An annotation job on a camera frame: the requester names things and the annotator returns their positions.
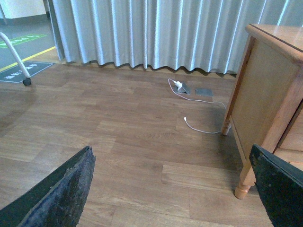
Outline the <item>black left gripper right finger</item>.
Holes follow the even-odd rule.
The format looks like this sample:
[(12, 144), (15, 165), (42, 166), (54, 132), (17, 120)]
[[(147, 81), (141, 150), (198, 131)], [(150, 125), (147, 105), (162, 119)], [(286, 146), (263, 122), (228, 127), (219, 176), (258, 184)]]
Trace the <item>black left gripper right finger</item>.
[(303, 172), (254, 144), (250, 163), (259, 197), (275, 227), (303, 225)]

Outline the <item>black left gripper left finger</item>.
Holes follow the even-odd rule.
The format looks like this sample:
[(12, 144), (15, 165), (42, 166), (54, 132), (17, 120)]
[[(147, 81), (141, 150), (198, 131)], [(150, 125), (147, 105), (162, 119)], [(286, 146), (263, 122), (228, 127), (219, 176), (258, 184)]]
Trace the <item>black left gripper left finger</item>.
[(96, 157), (84, 147), (0, 211), (2, 227), (75, 227), (89, 194)]

